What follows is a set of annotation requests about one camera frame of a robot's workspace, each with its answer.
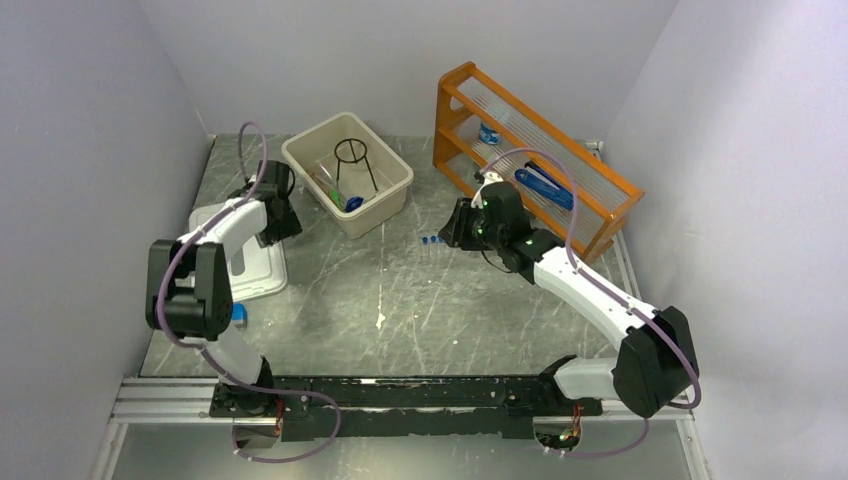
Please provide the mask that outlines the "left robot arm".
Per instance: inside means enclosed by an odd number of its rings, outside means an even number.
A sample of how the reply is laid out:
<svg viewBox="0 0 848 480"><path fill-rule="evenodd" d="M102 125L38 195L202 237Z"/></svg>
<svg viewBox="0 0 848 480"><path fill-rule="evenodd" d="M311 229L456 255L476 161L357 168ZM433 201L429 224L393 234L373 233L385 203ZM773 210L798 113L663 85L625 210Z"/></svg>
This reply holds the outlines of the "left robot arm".
<svg viewBox="0 0 848 480"><path fill-rule="evenodd" d="M250 241L279 256L283 241L301 233L289 199L293 186L290 166L270 161L206 223L178 239L157 240L149 250L146 321L216 371L227 412L261 416L280 401L268 361L232 322L228 264Z"/></svg>

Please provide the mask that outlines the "white bin lid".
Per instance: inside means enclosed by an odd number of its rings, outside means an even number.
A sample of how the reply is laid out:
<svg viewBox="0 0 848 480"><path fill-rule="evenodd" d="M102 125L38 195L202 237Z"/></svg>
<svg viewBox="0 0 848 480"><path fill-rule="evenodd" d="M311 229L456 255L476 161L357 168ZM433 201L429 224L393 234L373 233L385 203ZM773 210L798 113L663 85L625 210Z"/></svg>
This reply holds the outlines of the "white bin lid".
<svg viewBox="0 0 848 480"><path fill-rule="evenodd" d="M244 302L276 294L287 285L284 248L281 242L261 246L260 232L270 225L266 208L259 200L238 207L234 200L194 210L188 221L188 239L202 229L215 215L225 217L203 232L202 243L216 243L224 248L232 298Z"/></svg>

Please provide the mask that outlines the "green plastic spoon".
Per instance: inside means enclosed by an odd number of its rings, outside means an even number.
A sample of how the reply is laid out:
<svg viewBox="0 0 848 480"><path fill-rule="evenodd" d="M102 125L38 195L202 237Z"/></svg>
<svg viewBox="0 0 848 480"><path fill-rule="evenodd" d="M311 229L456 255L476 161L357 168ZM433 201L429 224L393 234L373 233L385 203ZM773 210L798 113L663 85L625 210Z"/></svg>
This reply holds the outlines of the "green plastic spoon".
<svg viewBox="0 0 848 480"><path fill-rule="evenodd" d="M347 199L339 190L337 183L334 181L334 176L322 164L318 165L318 170L317 179L324 185L329 198L340 211L345 212Z"/></svg>

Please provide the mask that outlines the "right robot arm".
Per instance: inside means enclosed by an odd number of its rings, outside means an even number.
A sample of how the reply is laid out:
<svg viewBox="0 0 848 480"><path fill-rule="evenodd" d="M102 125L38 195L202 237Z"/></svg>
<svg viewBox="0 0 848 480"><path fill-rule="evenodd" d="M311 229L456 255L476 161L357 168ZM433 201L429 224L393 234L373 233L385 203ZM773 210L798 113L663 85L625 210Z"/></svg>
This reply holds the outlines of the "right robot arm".
<svg viewBox="0 0 848 480"><path fill-rule="evenodd" d="M687 389L700 389L699 367L685 314L658 310L599 276L555 233L532 225L517 189L483 185L457 199L439 236L450 248L492 252L517 274L564 301L615 348L613 358L575 357L554 367L539 391L542 406L562 414L577 399L619 400L650 418L681 407Z"/></svg>

